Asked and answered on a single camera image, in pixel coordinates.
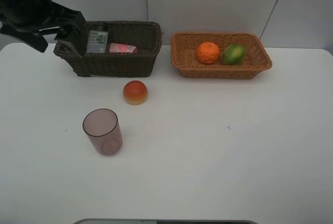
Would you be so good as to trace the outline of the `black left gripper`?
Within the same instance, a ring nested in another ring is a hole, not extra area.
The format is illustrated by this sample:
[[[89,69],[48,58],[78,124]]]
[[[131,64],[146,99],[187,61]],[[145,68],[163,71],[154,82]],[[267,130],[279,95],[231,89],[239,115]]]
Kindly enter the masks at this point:
[[[80,11],[52,0],[1,0],[1,34],[45,52],[43,35],[57,34],[57,44],[66,45],[83,58],[85,18]]]

